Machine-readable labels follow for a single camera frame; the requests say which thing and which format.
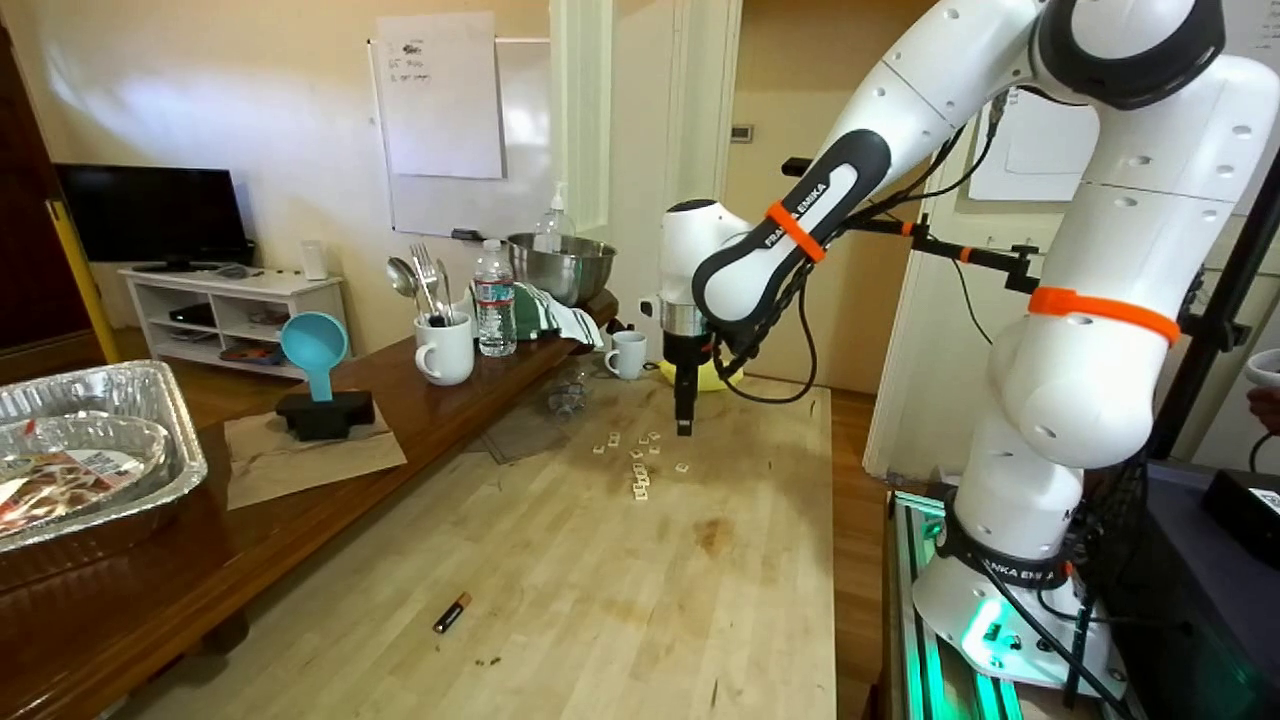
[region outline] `white mug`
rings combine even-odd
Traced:
[[[466,385],[476,371],[471,325],[425,317],[415,325],[413,365],[427,374],[427,385]]]
[[[613,330],[609,334],[609,350],[605,350],[605,367],[622,381],[636,381],[645,374],[645,330]]]

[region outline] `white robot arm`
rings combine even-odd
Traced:
[[[1222,0],[939,0],[853,90],[802,183],[748,226],[711,200],[664,223],[664,357],[677,425],[692,433],[698,365],[755,357],[844,219],[906,179],[1006,86],[1093,104],[1102,145],[1064,212],[1028,317],[991,343],[945,555],[911,605],[991,676],[1064,682],[1079,605],[1059,542],[1084,467],[1121,463],[1153,433],[1153,386],[1175,306],[1246,195],[1280,84],[1223,56]],[[976,626],[981,605],[1032,611]],[[1102,622],[1084,644],[1093,692],[1121,692]]]

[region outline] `white cabinet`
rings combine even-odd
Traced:
[[[282,327],[297,312],[345,320],[341,278],[215,272],[125,272],[153,357],[219,365],[263,374],[302,371],[282,350]]]

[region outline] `foil pan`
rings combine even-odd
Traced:
[[[67,415],[161,425],[161,461],[101,503],[0,534],[0,589],[137,542],[207,474],[188,403],[161,358],[101,365],[0,386],[0,425],[39,428],[39,421]]]

